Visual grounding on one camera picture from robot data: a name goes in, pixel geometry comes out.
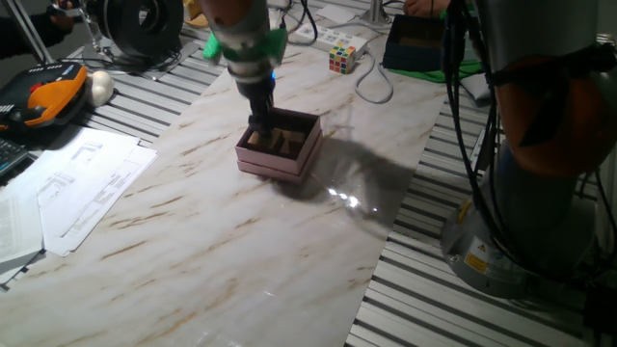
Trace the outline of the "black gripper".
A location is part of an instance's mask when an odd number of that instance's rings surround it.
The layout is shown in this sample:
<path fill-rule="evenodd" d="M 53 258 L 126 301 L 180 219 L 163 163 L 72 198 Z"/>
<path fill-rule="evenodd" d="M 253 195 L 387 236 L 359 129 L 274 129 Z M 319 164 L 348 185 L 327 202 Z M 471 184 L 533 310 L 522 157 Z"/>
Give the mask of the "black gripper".
<path fill-rule="evenodd" d="M 274 72 L 252 81 L 237 81 L 236 85 L 238 91 L 250 102 L 252 114 L 249 116 L 249 128 L 261 136 L 271 136 L 274 128 L 271 109 L 276 86 Z"/>

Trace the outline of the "dark-sleeved person's left hand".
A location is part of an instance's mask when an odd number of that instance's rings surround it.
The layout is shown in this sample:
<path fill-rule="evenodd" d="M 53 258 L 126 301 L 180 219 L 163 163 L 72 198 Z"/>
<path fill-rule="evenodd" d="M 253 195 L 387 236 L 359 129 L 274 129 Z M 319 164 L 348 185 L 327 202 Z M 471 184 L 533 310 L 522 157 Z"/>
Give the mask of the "dark-sleeved person's left hand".
<path fill-rule="evenodd" d="M 75 6 L 79 6 L 79 3 L 72 0 L 60 0 L 53 3 L 50 9 L 52 23 L 62 30 L 71 30 L 74 26 L 74 17 L 68 16 L 67 11 Z"/>

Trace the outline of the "brown-sleeved person's left hand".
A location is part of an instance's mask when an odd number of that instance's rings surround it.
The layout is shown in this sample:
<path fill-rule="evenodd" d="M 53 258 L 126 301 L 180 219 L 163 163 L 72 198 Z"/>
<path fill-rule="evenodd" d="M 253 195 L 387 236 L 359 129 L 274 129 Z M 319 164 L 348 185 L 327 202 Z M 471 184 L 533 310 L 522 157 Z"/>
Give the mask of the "brown-sleeved person's left hand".
<path fill-rule="evenodd" d="M 445 11 L 450 0 L 406 0 L 403 5 L 405 15 L 437 18 Z"/>

